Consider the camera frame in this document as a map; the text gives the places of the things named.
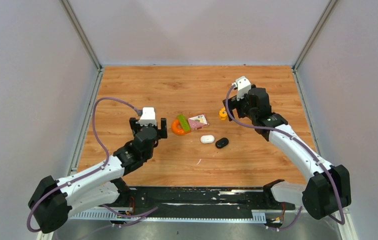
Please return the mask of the white earbud charging case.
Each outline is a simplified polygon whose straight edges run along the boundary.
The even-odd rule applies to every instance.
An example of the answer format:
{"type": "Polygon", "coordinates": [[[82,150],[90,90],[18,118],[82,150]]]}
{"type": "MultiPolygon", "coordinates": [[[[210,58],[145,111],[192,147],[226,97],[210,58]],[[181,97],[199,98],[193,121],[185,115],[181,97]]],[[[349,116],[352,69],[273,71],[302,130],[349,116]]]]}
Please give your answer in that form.
{"type": "Polygon", "coordinates": [[[215,142],[215,137],[213,135],[202,135],[200,137],[200,142],[202,144],[211,144],[215,142]]]}

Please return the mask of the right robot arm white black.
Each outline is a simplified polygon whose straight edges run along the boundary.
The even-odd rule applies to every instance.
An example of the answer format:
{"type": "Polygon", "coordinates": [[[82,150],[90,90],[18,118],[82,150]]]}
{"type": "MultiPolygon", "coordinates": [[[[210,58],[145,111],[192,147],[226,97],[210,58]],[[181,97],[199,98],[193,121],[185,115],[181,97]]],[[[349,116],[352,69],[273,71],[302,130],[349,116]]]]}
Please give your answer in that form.
{"type": "Polygon", "coordinates": [[[330,217],[345,224],[344,208],[352,203],[352,197],[350,172],[344,165],[324,159],[296,134],[284,117],[273,112],[265,88],[232,84],[222,102],[230,121],[262,135],[285,154],[306,180],[305,184],[283,179],[266,184],[262,201],[267,208],[290,203],[316,220],[330,217]]]}

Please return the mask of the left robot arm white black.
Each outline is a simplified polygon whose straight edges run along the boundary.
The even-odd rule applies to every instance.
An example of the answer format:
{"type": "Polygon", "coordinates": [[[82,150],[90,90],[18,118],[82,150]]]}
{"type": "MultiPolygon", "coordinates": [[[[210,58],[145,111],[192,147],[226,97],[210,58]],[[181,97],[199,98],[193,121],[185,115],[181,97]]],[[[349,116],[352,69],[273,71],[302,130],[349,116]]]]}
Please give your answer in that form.
{"type": "Polygon", "coordinates": [[[167,120],[160,126],[141,126],[131,118],[133,140],[125,143],[106,159],[81,172],[54,179],[40,180],[29,202],[27,229],[33,233],[54,232],[75,214],[98,205],[115,203],[119,207],[130,201],[128,190],[119,187],[119,179],[143,166],[153,157],[159,140],[168,137],[167,120]]]}

